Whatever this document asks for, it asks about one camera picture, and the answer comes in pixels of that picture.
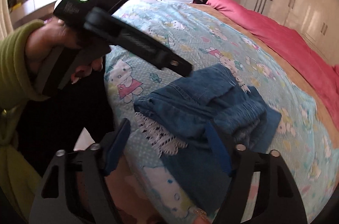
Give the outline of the green sleeve left forearm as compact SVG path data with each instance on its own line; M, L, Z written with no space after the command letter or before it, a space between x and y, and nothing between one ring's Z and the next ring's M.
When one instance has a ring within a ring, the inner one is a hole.
M25 45L29 35L44 26L41 20L33 20L17 28L1 40L1 109L10 110L26 101L43 101L31 85L25 64Z

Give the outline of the person's right hand thumb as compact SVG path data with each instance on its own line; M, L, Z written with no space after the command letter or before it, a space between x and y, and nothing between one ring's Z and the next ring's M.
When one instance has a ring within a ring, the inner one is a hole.
M207 214L205 211L197 208L197 207L191 207L189 209L190 214L193 217L193 224L211 224L210 219L207 217Z

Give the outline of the person's left hand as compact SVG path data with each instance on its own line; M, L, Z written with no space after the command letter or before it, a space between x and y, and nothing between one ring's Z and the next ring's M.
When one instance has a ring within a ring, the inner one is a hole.
M45 58L55 47L79 49L76 33L63 21L54 19L33 31L25 45L25 62L28 69L36 74Z

